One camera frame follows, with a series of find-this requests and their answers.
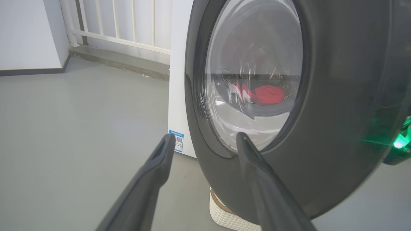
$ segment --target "open washing machine door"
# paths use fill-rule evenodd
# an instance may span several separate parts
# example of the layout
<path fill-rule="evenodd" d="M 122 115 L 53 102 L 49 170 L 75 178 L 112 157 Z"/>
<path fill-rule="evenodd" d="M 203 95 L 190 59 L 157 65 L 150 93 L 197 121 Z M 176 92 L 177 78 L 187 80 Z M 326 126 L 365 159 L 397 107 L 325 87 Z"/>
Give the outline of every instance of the open washing machine door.
<path fill-rule="evenodd" d="M 216 195 L 258 224 L 240 171 L 248 134 L 311 218 L 346 198 L 390 151 L 409 113 L 406 0 L 195 0 L 185 101 Z"/>

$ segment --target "blue and white sticker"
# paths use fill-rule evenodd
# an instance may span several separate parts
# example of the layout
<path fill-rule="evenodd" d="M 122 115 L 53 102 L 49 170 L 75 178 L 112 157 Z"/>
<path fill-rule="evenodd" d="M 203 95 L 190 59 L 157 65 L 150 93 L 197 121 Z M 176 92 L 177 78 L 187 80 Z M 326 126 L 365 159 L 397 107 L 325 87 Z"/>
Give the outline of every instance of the blue and white sticker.
<path fill-rule="evenodd" d="M 183 141 L 184 141 L 184 134 L 181 134 L 181 133 L 178 133 L 178 132 L 175 132 L 175 131 L 171 131 L 171 130 L 170 130 L 169 133 L 175 135 L 174 150 L 177 151 L 177 152 L 182 152 L 182 144 L 183 144 Z"/>

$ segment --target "transparent door glass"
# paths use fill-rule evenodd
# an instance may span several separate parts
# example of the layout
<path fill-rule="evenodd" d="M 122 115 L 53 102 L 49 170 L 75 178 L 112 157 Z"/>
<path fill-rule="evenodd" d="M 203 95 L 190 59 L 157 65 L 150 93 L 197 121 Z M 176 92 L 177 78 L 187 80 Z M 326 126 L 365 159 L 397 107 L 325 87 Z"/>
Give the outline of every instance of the transparent door glass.
<path fill-rule="evenodd" d="M 300 21 L 292 1 L 231 0 L 210 39 L 204 97 L 220 141 L 236 152 L 245 132 L 259 150 L 294 106 L 302 66 Z"/>

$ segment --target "white railing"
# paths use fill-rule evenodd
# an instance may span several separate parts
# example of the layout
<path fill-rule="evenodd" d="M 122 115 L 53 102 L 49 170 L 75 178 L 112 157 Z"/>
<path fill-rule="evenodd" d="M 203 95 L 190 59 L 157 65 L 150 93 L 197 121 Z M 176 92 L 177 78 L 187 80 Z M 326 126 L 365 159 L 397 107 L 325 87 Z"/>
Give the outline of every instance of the white railing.
<path fill-rule="evenodd" d="M 131 0 L 132 5 L 131 7 L 131 12 L 132 12 L 132 26 L 133 26 L 133 41 L 131 40 L 126 40 L 126 39 L 121 39 L 120 38 L 120 31 L 119 31 L 119 25 L 118 25 L 118 17 L 117 17 L 117 12 L 116 12 L 116 2 L 117 0 L 112 0 L 113 1 L 113 14 L 114 14 L 114 26 L 115 26 L 115 37 L 107 36 L 104 35 L 103 31 L 103 22 L 102 22 L 102 14 L 101 14 L 101 9 L 100 9 L 100 0 L 95 0 L 95 7 L 97 11 L 97 21 L 98 21 L 98 27 L 99 27 L 99 33 L 93 33 L 88 30 L 87 27 L 87 20 L 85 16 L 85 9 L 84 9 L 84 2 L 83 0 L 79 0 L 80 2 L 80 11 L 81 11 L 81 17 L 83 20 L 83 25 L 84 25 L 84 31 L 83 30 L 76 30 L 74 28 L 73 24 L 73 18 L 72 18 L 72 13 L 70 11 L 70 1 L 75 1 L 75 0 L 61 0 L 61 6 L 64 12 L 64 16 L 66 18 L 66 27 L 67 27 L 67 32 L 69 34 L 69 40 L 70 43 L 73 46 L 78 46 L 76 37 L 74 35 L 81 35 L 81 36 L 87 36 L 91 38 L 96 38 L 96 39 L 101 39 L 105 41 L 110 41 L 110 42 L 115 42 L 115 43 L 120 43 L 123 45 L 128 45 L 128 46 L 133 46 L 137 48 L 142 48 L 158 53 L 163 53 L 163 54 L 170 54 L 170 50 L 164 49 L 161 47 L 157 47 L 155 44 L 155 0 L 151 0 L 152 2 L 152 13 L 151 13 L 151 44 L 143 44 L 139 43 L 136 41 L 136 17 L 135 17 L 135 1 L 136 0 Z"/>

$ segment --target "green light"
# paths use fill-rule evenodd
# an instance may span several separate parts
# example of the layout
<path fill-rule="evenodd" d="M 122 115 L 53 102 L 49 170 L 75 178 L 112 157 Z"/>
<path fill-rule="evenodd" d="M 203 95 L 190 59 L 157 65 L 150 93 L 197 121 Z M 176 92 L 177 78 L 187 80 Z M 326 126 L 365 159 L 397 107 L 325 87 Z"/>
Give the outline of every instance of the green light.
<path fill-rule="evenodd" d="M 398 134 L 397 138 L 394 141 L 394 147 L 396 148 L 403 148 L 407 145 L 410 141 L 403 137 L 401 134 Z"/>

